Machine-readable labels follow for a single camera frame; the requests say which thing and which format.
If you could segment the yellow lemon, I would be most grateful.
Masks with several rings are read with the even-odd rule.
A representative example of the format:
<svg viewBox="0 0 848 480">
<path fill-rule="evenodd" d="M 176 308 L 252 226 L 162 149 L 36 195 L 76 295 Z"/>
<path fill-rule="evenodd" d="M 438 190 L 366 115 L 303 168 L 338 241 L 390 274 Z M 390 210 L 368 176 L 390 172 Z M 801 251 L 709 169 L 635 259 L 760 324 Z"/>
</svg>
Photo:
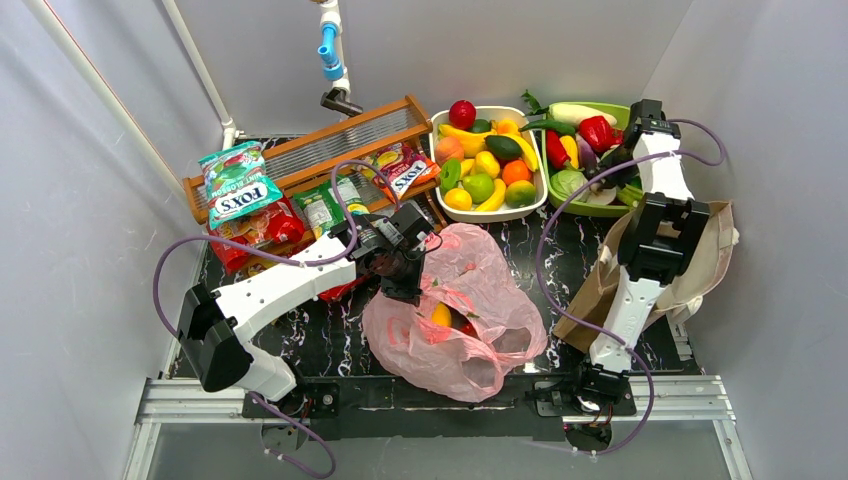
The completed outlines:
<svg viewBox="0 0 848 480">
<path fill-rule="evenodd" d="M 431 314 L 430 320 L 433 324 L 445 328 L 453 327 L 453 312 L 445 303 L 439 302 Z"/>
</svg>

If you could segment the watermelon slice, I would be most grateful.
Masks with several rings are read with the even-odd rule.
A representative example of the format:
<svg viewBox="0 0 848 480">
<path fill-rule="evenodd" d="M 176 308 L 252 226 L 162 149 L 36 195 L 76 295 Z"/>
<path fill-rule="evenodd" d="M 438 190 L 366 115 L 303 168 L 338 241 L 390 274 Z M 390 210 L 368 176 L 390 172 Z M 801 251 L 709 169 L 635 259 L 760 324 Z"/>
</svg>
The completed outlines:
<svg viewBox="0 0 848 480">
<path fill-rule="evenodd" d="M 458 330 L 459 330 L 461 333 L 463 333 L 463 334 L 465 334 L 465 335 L 467 335 L 467 336 L 469 336 L 469 337 L 472 337 L 472 338 L 477 338 L 477 337 L 478 337 L 478 334 L 477 334 L 476 329 L 474 328 L 474 326 L 473 326 L 470 322 L 464 322 L 464 323 L 462 323 L 462 324 L 458 327 Z"/>
</svg>

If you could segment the pink plastic grocery bag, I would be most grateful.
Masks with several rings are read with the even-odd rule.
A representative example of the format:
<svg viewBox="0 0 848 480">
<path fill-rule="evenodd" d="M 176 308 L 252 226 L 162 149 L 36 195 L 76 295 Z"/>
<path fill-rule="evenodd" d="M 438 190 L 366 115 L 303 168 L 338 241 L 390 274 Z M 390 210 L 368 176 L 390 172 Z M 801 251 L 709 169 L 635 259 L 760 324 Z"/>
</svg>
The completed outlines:
<svg viewBox="0 0 848 480">
<path fill-rule="evenodd" d="M 428 245 L 419 304 L 377 293 L 362 314 L 367 345 L 386 371 L 410 384 L 479 403 L 501 391 L 507 373 L 544 352 L 548 333 L 486 230 L 452 224 Z M 451 308 L 452 328 L 431 322 L 439 302 Z M 458 330 L 464 322 L 477 338 Z"/>
</svg>

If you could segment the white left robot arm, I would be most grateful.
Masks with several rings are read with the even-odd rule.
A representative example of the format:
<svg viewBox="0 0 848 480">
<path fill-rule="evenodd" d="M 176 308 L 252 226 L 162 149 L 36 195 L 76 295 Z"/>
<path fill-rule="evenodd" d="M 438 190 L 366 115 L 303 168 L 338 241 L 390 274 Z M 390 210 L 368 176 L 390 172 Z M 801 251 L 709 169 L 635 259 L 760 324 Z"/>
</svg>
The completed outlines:
<svg viewBox="0 0 848 480">
<path fill-rule="evenodd" d="M 283 358 L 253 343 L 272 321 L 333 288 L 377 276 L 383 295 L 415 305 L 426 239 L 434 225 L 405 204 L 390 216 L 355 215 L 300 253 L 246 280 L 214 291 L 204 285 L 185 295 L 177 339 L 201 387 L 239 387 L 279 401 L 298 386 Z"/>
</svg>

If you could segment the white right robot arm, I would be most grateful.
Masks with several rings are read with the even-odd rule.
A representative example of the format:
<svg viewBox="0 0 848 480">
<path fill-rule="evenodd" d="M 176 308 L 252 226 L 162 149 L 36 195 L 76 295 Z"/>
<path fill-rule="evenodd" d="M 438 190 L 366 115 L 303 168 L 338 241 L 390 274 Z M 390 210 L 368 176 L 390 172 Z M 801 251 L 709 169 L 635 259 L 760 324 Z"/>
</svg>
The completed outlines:
<svg viewBox="0 0 848 480">
<path fill-rule="evenodd" d="M 625 395 L 629 352 L 660 295 L 689 267 L 709 220 L 708 206 L 694 200 L 686 185 L 680 138 L 661 101 L 640 100 L 630 108 L 621 144 L 592 172 L 603 187 L 624 187 L 632 177 L 643 187 L 617 247 L 619 283 L 604 331 L 579 373 L 579 399 L 599 407 Z"/>
</svg>

